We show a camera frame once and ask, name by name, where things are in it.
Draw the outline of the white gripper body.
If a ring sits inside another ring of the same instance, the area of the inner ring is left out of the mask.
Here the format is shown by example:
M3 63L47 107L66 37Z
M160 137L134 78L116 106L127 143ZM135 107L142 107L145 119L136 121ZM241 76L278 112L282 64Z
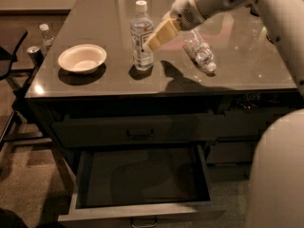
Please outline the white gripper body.
M205 0L176 0L169 11L169 16L176 19L181 30L191 30L206 20L201 11Z

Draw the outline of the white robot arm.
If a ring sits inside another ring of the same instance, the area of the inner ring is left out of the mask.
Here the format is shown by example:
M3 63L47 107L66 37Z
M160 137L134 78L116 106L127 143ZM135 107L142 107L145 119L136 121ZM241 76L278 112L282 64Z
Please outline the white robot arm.
M304 228L304 1L176 0L143 44L152 52L211 16L241 5L257 12L297 90L267 90L293 111L277 118L256 145L245 228Z

